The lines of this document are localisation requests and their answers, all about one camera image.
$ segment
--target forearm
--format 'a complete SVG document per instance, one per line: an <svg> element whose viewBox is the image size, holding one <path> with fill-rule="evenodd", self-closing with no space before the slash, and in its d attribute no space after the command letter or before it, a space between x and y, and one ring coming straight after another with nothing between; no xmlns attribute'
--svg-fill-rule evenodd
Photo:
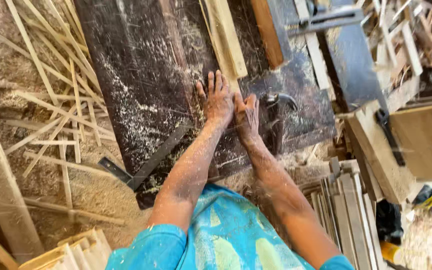
<svg viewBox="0 0 432 270"><path fill-rule="evenodd" d="M256 176L270 195L274 210L285 225L293 247L318 269L340 252L319 224L304 194L271 155L261 138L245 144Z"/></svg>
<svg viewBox="0 0 432 270"><path fill-rule="evenodd" d="M196 202L207 182L209 164L224 129L207 122L164 181L148 226L174 224L188 230Z"/></svg>

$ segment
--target hand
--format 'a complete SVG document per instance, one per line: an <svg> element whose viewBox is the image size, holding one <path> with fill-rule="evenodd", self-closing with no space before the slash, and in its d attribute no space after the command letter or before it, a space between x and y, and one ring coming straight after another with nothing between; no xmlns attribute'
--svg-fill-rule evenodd
<svg viewBox="0 0 432 270"><path fill-rule="evenodd" d="M234 114L239 140L244 146L261 139L259 127L259 99L255 94L249 95L244 101L240 92L235 94Z"/></svg>
<svg viewBox="0 0 432 270"><path fill-rule="evenodd" d="M214 77L214 73L209 72L208 95L205 94L201 82L196 84L196 88L204 104L206 123L226 129L233 118L234 93L231 92L230 83L221 71L216 71L216 85Z"/></svg>

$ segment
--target blue shirt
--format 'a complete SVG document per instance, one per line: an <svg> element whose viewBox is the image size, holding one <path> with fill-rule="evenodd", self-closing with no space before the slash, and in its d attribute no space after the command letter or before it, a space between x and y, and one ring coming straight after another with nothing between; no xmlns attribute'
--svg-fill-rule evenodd
<svg viewBox="0 0 432 270"><path fill-rule="evenodd" d="M204 187L186 236L171 224L141 231L128 248L112 252L112 269L314 269L281 240L246 198L214 184ZM353 267L343 255L321 269Z"/></svg>

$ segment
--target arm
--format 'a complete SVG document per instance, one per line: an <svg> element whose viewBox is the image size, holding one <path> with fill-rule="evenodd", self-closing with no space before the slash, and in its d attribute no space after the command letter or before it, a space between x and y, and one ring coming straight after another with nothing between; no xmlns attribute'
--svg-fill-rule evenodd
<svg viewBox="0 0 432 270"><path fill-rule="evenodd" d="M154 203L148 227L158 224L174 224L188 232L196 202L207 182L211 162L219 138L233 116L233 93L229 82L218 70L208 74L208 96L203 85L196 87L204 101L206 123L194 142L179 158L164 181Z"/></svg>
<svg viewBox="0 0 432 270"><path fill-rule="evenodd" d="M311 205L294 181L271 155L258 134L259 101L251 94L245 101L235 96L239 140L246 148L256 176L272 195L274 209L285 225L297 253L315 269L340 255L339 249L319 224Z"/></svg>

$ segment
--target saw table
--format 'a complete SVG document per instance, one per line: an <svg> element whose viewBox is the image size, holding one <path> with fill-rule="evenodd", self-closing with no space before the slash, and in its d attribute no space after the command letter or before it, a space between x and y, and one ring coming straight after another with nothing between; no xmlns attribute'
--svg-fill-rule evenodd
<svg viewBox="0 0 432 270"><path fill-rule="evenodd" d="M250 0L231 0L248 76L239 80L242 95L269 92L295 98L296 111L286 112L281 152L314 145L336 134L334 113L321 91L303 36L291 39L291 61L270 70ZM203 125L195 83L207 85L218 69L198 0L75 1L95 72L103 89L124 165L135 175L184 119L194 123L171 154L149 178L160 182ZM282 20L294 19L293 0L281 0ZM270 115L260 108L260 134L271 148ZM229 176L249 166L232 123L213 158L213 171ZM148 179L139 188L151 187Z"/></svg>

